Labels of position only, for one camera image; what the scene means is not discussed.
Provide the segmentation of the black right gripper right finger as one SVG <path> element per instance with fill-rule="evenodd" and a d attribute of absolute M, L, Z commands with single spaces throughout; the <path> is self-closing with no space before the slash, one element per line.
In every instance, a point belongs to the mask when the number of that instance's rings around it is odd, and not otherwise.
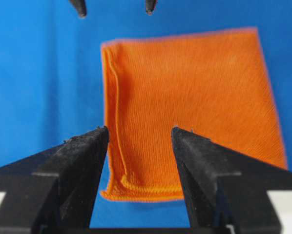
<path fill-rule="evenodd" d="M 292 172 L 178 127 L 171 142 L 191 227 L 292 234 Z"/>

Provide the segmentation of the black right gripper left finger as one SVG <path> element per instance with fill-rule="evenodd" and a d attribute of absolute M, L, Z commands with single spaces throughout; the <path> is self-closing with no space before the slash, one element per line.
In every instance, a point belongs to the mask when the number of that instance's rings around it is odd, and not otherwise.
<path fill-rule="evenodd" d="M 0 167 L 0 234 L 88 228 L 109 143 L 106 127 Z"/>

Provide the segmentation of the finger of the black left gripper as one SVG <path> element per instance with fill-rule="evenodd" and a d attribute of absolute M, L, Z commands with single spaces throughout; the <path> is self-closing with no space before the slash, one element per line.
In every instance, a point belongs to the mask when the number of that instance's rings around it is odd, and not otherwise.
<path fill-rule="evenodd" d="M 152 15 L 157 4 L 157 0 L 145 0 L 145 11 L 148 15 Z"/>
<path fill-rule="evenodd" d="M 74 7 L 80 18 L 85 18 L 87 16 L 87 7 L 85 0 L 69 0 L 69 2 Z"/>

